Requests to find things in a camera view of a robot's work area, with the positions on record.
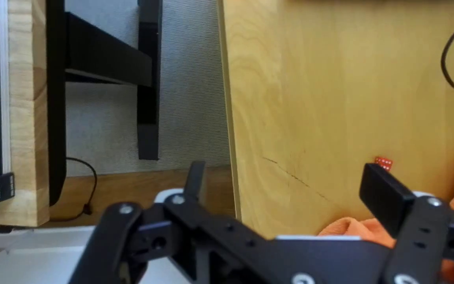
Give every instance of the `wood grain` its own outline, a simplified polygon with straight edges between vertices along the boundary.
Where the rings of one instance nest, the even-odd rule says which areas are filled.
[[[54,220],[76,216],[93,186],[92,176],[71,176],[65,183],[57,205],[52,206],[51,227],[93,225],[98,224],[103,211],[117,202],[137,202],[144,208],[151,206],[156,194],[169,187],[183,187],[188,170],[159,170],[142,173],[101,175],[93,198],[93,214],[84,214],[74,220]],[[210,167],[207,175],[205,206],[216,214],[233,216],[233,190],[230,167]]]
[[[0,203],[0,224],[49,219],[46,0],[10,0],[11,167],[16,197]]]
[[[363,164],[454,194],[454,1],[222,0],[237,211],[267,236],[366,217]],[[454,47],[449,53],[454,75]]]

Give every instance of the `orange fabric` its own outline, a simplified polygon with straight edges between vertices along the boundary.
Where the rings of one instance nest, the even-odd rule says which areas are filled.
[[[388,247],[393,247],[396,243],[377,219],[358,220],[355,217],[341,217],[326,225],[319,235],[358,235],[363,239],[375,241]],[[453,261],[443,263],[443,276],[448,282],[454,284]]]

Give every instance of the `black wire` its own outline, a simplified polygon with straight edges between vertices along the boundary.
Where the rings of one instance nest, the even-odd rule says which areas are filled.
[[[82,214],[92,214],[92,200],[93,200],[95,192],[96,192],[96,189],[98,189],[98,172],[96,172],[96,168],[95,168],[92,164],[88,164],[88,162],[84,161],[84,159],[73,157],[73,156],[66,156],[66,161],[74,161],[74,162],[81,162],[81,164],[87,165],[87,167],[92,170],[92,175],[93,175],[95,181],[93,181],[93,186],[92,186],[92,190],[90,190],[90,197],[87,198],[87,202],[84,203],[84,208],[82,208],[77,214],[70,216],[70,217],[57,217],[57,219],[52,217],[51,220],[65,222],[65,220],[77,219],[77,217],[81,217]]]
[[[443,71],[443,75],[448,80],[448,83],[454,88],[454,80],[449,75],[448,64],[446,64],[448,52],[449,52],[449,47],[451,47],[453,42],[454,42],[454,33],[451,34],[451,37],[448,39],[448,42],[446,42],[446,45],[443,48],[443,53],[442,53],[442,71]]]

